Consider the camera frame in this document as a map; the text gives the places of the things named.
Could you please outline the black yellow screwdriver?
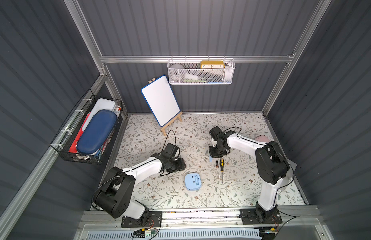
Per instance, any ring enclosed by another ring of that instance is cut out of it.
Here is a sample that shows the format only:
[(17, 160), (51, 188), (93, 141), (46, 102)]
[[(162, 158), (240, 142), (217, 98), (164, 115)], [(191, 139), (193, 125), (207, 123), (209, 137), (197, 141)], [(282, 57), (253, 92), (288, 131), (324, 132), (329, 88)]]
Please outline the black yellow screwdriver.
[(219, 160), (219, 167), (220, 167), (221, 183), (223, 184), (223, 173), (224, 173), (224, 159), (223, 158)]

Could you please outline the light blue alarm clock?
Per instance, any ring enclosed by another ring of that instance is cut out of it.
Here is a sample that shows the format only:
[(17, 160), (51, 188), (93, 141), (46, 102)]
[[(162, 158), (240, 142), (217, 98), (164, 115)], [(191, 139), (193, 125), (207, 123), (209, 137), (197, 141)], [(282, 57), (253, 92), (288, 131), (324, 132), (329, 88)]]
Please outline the light blue alarm clock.
[(198, 173), (185, 175), (185, 187), (188, 191), (197, 191), (201, 188), (201, 178)]

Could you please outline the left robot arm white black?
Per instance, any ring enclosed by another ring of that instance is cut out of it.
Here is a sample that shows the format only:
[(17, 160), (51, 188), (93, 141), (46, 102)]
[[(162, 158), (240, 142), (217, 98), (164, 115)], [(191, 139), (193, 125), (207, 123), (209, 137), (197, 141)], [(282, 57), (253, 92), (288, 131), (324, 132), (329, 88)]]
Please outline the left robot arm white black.
[(95, 191), (92, 203), (114, 219), (144, 218), (149, 210), (144, 204), (132, 200), (135, 186), (150, 176), (165, 176), (185, 168), (186, 163), (180, 157), (180, 148), (167, 144), (160, 153), (151, 155), (140, 164), (125, 169), (111, 168)]

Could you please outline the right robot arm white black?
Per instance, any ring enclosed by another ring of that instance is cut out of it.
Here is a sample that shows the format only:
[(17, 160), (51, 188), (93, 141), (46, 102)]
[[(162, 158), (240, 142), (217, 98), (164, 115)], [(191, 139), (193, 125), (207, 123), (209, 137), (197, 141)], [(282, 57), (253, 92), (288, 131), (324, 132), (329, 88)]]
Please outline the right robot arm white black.
[(290, 170), (290, 164), (275, 141), (261, 142), (241, 136), (232, 128), (222, 131), (218, 126), (209, 131), (212, 145), (208, 147), (211, 158), (222, 159), (231, 149), (242, 151), (256, 160), (257, 172), (262, 179), (260, 197), (255, 205), (259, 221), (277, 214), (277, 192)]

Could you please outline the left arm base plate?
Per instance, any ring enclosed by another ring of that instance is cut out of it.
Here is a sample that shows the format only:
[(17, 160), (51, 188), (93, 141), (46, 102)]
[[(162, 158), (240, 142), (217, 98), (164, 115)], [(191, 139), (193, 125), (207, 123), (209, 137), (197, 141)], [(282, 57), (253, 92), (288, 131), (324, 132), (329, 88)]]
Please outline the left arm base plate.
[(121, 228), (159, 228), (162, 225), (162, 218), (162, 211), (149, 211), (144, 213), (139, 219), (123, 217)]

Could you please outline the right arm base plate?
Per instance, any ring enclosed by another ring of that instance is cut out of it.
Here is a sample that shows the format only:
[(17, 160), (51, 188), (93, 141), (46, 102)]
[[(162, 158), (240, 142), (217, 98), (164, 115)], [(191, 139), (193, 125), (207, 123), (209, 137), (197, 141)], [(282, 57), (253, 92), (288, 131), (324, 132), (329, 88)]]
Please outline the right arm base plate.
[(280, 212), (277, 208), (270, 211), (258, 209), (240, 209), (238, 216), (244, 225), (279, 225), (282, 223)]

